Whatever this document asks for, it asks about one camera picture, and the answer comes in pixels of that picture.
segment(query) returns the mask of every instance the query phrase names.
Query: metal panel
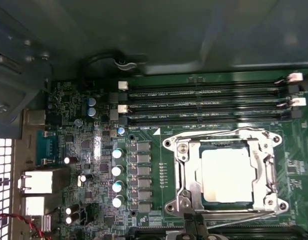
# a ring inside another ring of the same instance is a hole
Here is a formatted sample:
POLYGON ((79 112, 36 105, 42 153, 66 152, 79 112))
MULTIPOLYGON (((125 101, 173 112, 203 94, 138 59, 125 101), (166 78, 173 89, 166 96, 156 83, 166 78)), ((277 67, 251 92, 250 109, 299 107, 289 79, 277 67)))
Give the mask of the metal panel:
POLYGON ((308 67, 308 0, 12 0, 0 7, 72 76, 108 49, 145 55, 146 74, 308 67))
POLYGON ((19 138, 22 110, 39 91, 48 91, 52 76, 50 52, 1 21, 0 138, 19 138))
MULTIPOLYGON (((13 141, 0 138, 0 213, 8 214, 11 209, 13 141)), ((9 218, 0 218, 0 240, 9 239, 9 218)))

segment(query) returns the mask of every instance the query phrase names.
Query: electrolytic capacitor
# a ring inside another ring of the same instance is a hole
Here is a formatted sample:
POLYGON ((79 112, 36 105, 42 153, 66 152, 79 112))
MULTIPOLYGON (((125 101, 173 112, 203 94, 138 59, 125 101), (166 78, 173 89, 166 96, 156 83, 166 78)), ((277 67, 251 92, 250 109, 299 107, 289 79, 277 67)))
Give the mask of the electrolytic capacitor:
POLYGON ((124 135, 125 134, 125 129, 123 128, 123 127, 119 127, 118 129, 117 129, 117 133, 118 133, 118 135, 120 135, 120 136, 122 136, 122 135, 124 135))
POLYGON ((122 181, 117 181, 112 185, 112 190, 115 193, 119 193, 124 187, 124 183, 122 181))
POLYGON ((98 117, 97 110, 94 109, 93 107, 90 107, 90 108, 87 110, 87 115, 90 116, 91 118, 95 118, 95 119, 98 117))
POLYGON ((90 97, 88 100, 87 100, 87 105, 90 106, 90 107, 93 107, 96 105, 96 99, 94 99, 93 97, 90 97))
POLYGON ((112 168, 112 175, 118 177, 124 171, 124 167, 121 165, 117 165, 112 168))
POLYGON ((66 218, 66 223, 71 224, 74 221, 77 221, 78 219, 80 219, 80 214, 78 212, 74 212, 73 214, 71 214, 66 218))
POLYGON ((76 156, 67 156, 64 158, 65 164, 76 164, 78 163, 78 158, 76 156))
POLYGON ((81 120, 81 119, 75 119, 75 121, 74 121, 74 125, 76 126, 76 127, 81 127, 82 125, 83 125, 83 121, 81 120))
POLYGON ((93 178, 94 176, 90 173, 80 175, 80 181, 83 183, 91 181, 93 178))
POLYGON ((124 151, 121 148, 116 148, 112 152, 112 156, 115 159, 121 158, 124 155, 124 151))
POLYGON ((122 195, 115 196, 115 198, 112 201, 113 207, 120 208, 121 205, 124 204, 124 201, 125 201, 125 199, 124 199, 124 197, 122 195))
POLYGON ((68 208, 66 208, 66 214, 70 215, 74 212, 79 212, 79 210, 80 210, 80 205, 78 203, 76 203, 76 204, 73 204, 73 205, 69 206, 68 208))

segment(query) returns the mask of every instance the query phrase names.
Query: surface-mount component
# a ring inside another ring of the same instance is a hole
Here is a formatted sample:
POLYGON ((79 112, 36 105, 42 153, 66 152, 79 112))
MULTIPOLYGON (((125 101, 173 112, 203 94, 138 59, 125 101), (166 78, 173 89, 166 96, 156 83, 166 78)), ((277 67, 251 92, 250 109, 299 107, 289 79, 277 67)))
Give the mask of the surface-mount component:
POLYGON ((114 193, 119 193, 124 187, 124 183, 122 181, 116 181, 113 185, 112 185, 112 190, 114 193))
POLYGON ((137 151, 149 151, 150 150, 150 143, 149 142, 138 142, 136 144, 137 151))
POLYGON ((112 168, 112 175, 118 177, 124 171, 124 167, 121 165, 116 165, 112 168))
POLYGON ((112 204, 115 208, 120 208, 124 204, 125 198, 122 195, 117 195, 114 197, 112 204))
POLYGON ((150 175, 150 167, 149 166, 139 166, 138 168, 139 176, 149 176, 150 175))
POLYGON ((251 127, 187 131, 165 139, 164 147, 174 152, 177 186, 166 212, 236 220, 287 211, 288 203, 278 198, 274 165, 274 147, 281 143, 280 135, 251 127))
POLYGON ((124 151, 121 148, 116 148, 112 152, 112 156, 115 159, 121 158, 123 156, 123 154, 124 154, 124 151))
POLYGON ((141 201, 138 204, 138 211, 140 213, 149 213, 151 211, 152 204, 149 201, 141 201))
POLYGON ((150 188, 151 180, 150 178, 140 177, 138 178, 139 188, 150 188))
POLYGON ((151 192, 149 190, 139 190, 138 191, 138 199, 140 201, 150 200, 151 192))

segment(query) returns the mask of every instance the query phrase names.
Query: cable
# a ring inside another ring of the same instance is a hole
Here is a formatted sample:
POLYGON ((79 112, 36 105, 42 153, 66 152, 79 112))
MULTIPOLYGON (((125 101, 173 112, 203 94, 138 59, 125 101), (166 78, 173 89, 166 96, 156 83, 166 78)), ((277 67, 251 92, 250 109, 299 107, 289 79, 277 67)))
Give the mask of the cable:
POLYGON ((44 232, 41 231, 41 229, 36 227, 31 222, 31 220, 26 219, 24 216, 21 216, 21 215, 15 214, 15 213, 0 213, 0 218, 8 218, 8 217, 17 218, 18 220, 25 222, 26 224, 29 225, 30 229, 34 229, 41 238, 45 238, 46 240, 51 240, 51 237, 46 237, 44 232))

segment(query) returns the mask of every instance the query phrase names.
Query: gray metal side panel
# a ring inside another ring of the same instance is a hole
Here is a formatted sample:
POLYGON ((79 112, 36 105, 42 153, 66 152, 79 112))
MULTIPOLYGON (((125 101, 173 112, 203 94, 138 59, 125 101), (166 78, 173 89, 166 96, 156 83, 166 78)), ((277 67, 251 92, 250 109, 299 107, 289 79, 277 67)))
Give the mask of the gray metal side panel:
POLYGON ((62 56, 59 76, 110 48, 146 55, 147 74, 308 67, 308 0, 0 0, 0 7, 62 56))

